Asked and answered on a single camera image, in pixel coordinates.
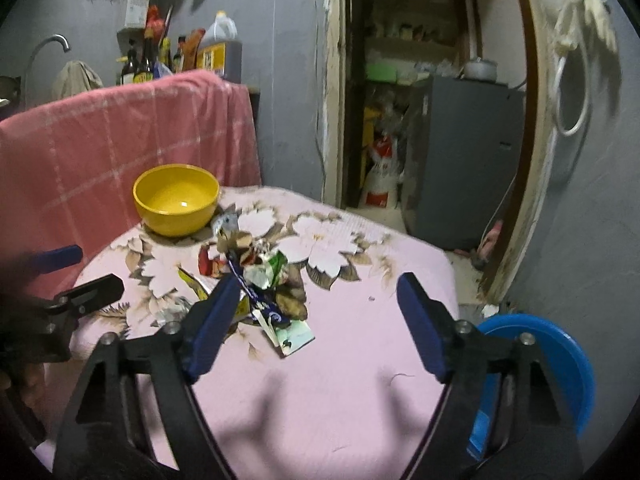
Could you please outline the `blue snack wrapper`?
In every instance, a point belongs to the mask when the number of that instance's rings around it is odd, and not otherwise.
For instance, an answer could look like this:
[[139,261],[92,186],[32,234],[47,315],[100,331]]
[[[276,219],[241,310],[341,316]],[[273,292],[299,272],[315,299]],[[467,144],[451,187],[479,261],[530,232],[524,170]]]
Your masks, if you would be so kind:
[[272,326],[279,328],[288,327],[291,324],[291,319],[281,312],[270,292],[265,292],[264,290],[257,288],[244,278],[239,257],[235,255],[234,252],[228,252],[227,260],[231,273],[239,281],[241,288],[246,293],[246,296],[250,298],[250,305],[261,310],[262,316]]

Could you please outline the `red yellow snack wrapper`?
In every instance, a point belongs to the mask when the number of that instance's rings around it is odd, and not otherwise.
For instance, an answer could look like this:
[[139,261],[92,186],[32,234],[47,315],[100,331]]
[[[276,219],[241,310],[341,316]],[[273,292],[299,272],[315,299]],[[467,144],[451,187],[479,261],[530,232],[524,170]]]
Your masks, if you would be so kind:
[[231,272],[227,256],[213,244],[203,244],[198,251],[198,273],[206,278],[222,278]]

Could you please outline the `green white wrapper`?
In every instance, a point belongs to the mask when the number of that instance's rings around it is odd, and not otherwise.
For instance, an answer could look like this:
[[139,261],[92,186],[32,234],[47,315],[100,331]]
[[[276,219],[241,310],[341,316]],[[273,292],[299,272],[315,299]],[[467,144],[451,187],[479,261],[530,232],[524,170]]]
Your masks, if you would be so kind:
[[246,266],[243,276],[255,287],[270,289],[280,283],[280,275],[287,264],[286,255],[282,254],[280,250],[276,250],[265,255],[261,263]]

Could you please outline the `brown nut shells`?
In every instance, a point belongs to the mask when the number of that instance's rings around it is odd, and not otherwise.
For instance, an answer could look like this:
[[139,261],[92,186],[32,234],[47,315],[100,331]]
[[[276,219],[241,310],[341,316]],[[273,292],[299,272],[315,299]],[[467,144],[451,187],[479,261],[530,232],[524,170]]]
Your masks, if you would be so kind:
[[276,286],[276,303],[280,311],[295,321],[306,321],[307,295],[298,266],[287,266]]

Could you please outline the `pink floral table cloth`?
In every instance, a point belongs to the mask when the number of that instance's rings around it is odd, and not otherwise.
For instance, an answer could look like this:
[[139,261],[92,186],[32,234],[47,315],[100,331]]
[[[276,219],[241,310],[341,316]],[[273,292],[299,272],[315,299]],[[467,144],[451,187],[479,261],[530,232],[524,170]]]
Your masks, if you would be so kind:
[[[226,188],[221,206],[269,240],[295,266],[306,292],[312,341],[282,356],[257,326],[241,324],[194,387],[224,456],[241,479],[396,479],[406,468],[442,392],[424,370],[396,300],[413,273],[450,312],[454,269],[440,249],[283,188]],[[50,365],[43,402],[53,462],[56,433],[81,367],[108,330],[146,336],[195,298],[181,271],[195,272],[209,232],[168,242],[145,232],[130,195],[108,188],[46,207],[51,246],[77,244],[84,265],[50,276],[61,290],[113,273],[124,298],[89,318],[70,362]]]

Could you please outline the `pink plaid towel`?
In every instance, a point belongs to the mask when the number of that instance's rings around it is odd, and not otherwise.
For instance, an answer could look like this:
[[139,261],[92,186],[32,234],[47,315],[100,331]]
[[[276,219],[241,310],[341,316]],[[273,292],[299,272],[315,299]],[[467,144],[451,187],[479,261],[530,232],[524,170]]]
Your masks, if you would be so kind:
[[38,276],[29,257],[77,245],[90,261],[140,217],[132,188],[188,164],[223,186],[262,182],[250,92],[205,70],[78,94],[1,124],[1,290],[51,298],[79,266]]

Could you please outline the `yellow plastic bowl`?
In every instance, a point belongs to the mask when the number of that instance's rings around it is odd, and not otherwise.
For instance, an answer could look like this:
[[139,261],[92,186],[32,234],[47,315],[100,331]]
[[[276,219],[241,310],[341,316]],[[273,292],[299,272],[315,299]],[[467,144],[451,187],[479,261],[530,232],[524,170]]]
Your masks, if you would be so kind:
[[207,170],[185,164],[154,167],[134,181],[132,197],[142,223],[164,237],[186,237],[213,218],[220,184]]

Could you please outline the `red white rice bag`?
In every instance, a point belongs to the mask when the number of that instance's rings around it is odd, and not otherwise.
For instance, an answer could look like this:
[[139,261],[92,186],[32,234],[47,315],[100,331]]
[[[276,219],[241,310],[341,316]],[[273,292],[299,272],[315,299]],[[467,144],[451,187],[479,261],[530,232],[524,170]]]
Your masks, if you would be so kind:
[[375,139],[367,148],[367,156],[371,165],[363,180],[359,205],[396,208],[401,176],[397,134],[384,134]]

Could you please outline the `beige rag on faucet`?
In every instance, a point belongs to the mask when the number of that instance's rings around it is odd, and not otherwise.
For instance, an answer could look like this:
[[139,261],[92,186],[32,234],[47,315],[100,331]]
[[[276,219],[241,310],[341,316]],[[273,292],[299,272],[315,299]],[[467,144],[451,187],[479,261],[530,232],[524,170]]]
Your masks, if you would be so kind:
[[64,100],[103,87],[102,79],[89,65],[73,60],[67,62],[55,77],[51,96],[53,101]]

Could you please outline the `grey mini fridge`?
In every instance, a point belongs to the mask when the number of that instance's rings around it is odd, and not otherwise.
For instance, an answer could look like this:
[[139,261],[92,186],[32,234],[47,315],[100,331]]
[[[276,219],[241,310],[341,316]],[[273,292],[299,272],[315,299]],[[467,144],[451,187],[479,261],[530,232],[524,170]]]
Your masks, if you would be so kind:
[[410,92],[400,208],[407,232],[452,252],[480,244],[518,170],[525,93],[431,77]]

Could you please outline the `dark soy sauce bottle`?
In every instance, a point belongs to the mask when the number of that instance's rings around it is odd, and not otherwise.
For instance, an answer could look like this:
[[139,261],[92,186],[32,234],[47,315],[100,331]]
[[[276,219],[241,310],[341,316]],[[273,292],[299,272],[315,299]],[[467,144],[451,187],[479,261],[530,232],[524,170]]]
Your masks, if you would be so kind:
[[141,61],[134,73],[135,84],[142,84],[154,79],[154,32],[152,28],[147,28],[143,35],[143,50]]

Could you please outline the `orange sauce bottle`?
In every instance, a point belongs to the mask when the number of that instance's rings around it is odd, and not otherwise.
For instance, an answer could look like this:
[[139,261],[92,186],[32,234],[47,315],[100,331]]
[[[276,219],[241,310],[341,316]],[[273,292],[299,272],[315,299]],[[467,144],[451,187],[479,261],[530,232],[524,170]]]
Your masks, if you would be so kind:
[[204,37],[206,30],[204,28],[193,29],[189,36],[186,37],[182,48],[183,61],[182,70],[188,72],[196,69],[196,57],[198,56],[198,47]]

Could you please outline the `metal pot on fridge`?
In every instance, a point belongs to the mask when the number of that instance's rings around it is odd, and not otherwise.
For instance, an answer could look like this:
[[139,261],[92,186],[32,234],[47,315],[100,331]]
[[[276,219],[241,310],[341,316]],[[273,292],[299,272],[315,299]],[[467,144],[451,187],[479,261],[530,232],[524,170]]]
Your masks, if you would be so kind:
[[471,58],[464,63],[461,77],[494,84],[498,79],[498,64],[487,58]]

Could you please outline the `large cooking oil jug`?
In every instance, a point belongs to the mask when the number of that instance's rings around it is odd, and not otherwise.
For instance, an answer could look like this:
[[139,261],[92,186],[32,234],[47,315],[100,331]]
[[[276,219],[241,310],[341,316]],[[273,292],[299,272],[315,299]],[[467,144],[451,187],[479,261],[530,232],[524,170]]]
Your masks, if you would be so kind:
[[242,78],[242,42],[232,18],[218,11],[196,52],[196,68],[239,84]]

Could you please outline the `white box on wall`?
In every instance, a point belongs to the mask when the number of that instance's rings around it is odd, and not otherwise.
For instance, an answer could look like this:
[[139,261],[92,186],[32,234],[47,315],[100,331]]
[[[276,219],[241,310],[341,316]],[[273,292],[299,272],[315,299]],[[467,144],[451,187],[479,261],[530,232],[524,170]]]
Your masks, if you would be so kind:
[[123,29],[144,29],[149,0],[125,0]]

